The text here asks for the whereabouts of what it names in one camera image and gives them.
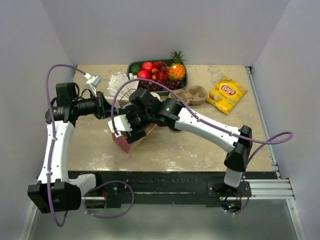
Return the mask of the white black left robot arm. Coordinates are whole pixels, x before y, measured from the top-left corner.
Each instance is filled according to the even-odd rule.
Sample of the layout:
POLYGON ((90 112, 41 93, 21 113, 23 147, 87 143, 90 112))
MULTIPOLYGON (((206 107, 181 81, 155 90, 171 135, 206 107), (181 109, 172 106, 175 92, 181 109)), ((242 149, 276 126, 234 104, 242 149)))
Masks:
POLYGON ((101 120, 111 116, 111 105, 96 90, 97 84, 87 81, 86 85, 90 92, 87 99, 74 82, 57 84, 56 97, 47 98, 44 162, 37 183, 27 189, 27 195, 43 214, 77 210, 85 194, 99 196, 104 190, 97 172, 82 173, 75 179, 70 179, 68 173, 69 147, 78 118, 93 115, 101 120))

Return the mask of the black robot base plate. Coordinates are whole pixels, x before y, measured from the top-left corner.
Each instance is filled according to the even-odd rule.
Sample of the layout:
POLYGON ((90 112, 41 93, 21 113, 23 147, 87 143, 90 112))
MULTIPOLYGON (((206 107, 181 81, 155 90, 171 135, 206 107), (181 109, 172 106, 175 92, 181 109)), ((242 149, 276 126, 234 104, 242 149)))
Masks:
POLYGON ((85 194, 87 203, 100 197, 107 208, 122 204, 203 205, 220 207, 237 194, 219 191, 224 172, 213 171, 95 171, 99 189, 85 194))

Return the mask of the pink white paper bag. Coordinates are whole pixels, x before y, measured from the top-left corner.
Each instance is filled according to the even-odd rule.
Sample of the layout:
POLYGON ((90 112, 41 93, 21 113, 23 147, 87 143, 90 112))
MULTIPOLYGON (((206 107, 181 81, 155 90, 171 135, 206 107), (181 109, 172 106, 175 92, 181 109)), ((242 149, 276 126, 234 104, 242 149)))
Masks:
POLYGON ((127 132, 123 132, 123 136, 120 136, 118 138, 116 138, 113 134, 112 134, 112 140, 118 145, 120 146, 127 154, 134 148, 136 147, 141 141, 143 141, 143 139, 147 136, 145 136, 144 138, 140 139, 140 140, 127 140, 126 139, 126 133, 127 132))

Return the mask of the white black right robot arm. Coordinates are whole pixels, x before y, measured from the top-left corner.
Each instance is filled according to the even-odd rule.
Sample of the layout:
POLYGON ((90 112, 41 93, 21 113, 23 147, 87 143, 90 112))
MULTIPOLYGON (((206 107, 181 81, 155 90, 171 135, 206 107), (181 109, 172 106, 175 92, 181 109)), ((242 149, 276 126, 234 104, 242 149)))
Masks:
POLYGON ((253 145, 249 140, 252 137, 249 126, 238 128, 219 123, 184 106, 178 100, 167 98, 160 101, 144 88, 134 91, 129 102, 131 105, 126 113, 131 128, 127 134, 129 143, 146 136, 144 129, 151 124, 192 133, 216 144, 227 153, 224 180, 216 185, 216 190, 230 197, 241 190, 241 179, 253 145))

